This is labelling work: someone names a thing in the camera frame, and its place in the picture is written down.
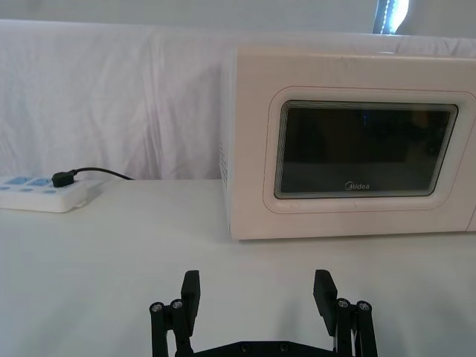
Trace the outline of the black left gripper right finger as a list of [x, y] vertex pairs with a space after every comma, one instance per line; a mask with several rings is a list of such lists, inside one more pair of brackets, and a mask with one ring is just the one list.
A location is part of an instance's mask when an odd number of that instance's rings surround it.
[[314, 278], [314, 299], [336, 356], [377, 356], [373, 307], [360, 300], [352, 304], [338, 296], [329, 271], [318, 269]]

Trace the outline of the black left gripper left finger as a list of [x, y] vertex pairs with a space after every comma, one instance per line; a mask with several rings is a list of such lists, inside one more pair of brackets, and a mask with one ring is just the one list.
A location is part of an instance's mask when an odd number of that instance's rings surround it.
[[149, 307], [151, 318], [152, 356], [168, 356], [167, 333], [172, 331], [176, 341], [177, 356], [192, 356], [190, 337], [201, 296], [198, 270], [184, 275], [181, 297], [169, 305], [155, 302]]

